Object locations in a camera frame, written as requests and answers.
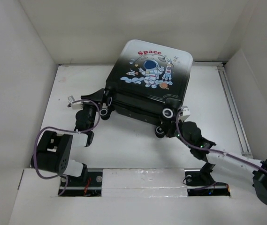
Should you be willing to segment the black suitcase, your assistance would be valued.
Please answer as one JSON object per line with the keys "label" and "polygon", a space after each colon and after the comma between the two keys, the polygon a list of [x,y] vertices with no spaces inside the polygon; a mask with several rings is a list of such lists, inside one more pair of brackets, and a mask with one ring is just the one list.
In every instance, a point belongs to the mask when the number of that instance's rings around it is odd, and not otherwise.
{"label": "black suitcase", "polygon": [[187,90],[193,57],[189,52],[133,39],[126,43],[106,79],[100,111],[103,120],[117,113],[161,129],[175,120]]}

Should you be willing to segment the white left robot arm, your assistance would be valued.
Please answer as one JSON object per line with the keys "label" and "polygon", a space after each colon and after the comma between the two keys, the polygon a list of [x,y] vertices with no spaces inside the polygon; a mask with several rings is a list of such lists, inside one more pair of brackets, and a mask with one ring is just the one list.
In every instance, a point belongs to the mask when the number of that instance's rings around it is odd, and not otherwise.
{"label": "white left robot arm", "polygon": [[47,180],[55,177],[68,177],[78,186],[87,182],[88,175],[83,163],[70,160],[72,147],[91,145],[93,129],[99,124],[105,90],[75,100],[68,97],[68,107],[79,109],[75,115],[74,130],[45,127],[39,131],[34,142],[31,167],[39,177]]}

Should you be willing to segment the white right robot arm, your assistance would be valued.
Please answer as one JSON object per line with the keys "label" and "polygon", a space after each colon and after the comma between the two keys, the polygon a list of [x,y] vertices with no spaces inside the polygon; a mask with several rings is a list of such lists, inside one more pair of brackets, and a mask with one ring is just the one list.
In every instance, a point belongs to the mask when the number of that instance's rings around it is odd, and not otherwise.
{"label": "white right robot arm", "polygon": [[196,159],[205,162],[196,174],[196,184],[187,182],[195,191],[226,183],[254,193],[267,206],[267,159],[262,161],[214,149],[216,144],[204,138],[194,122],[174,120],[161,129],[166,137],[178,138]]}

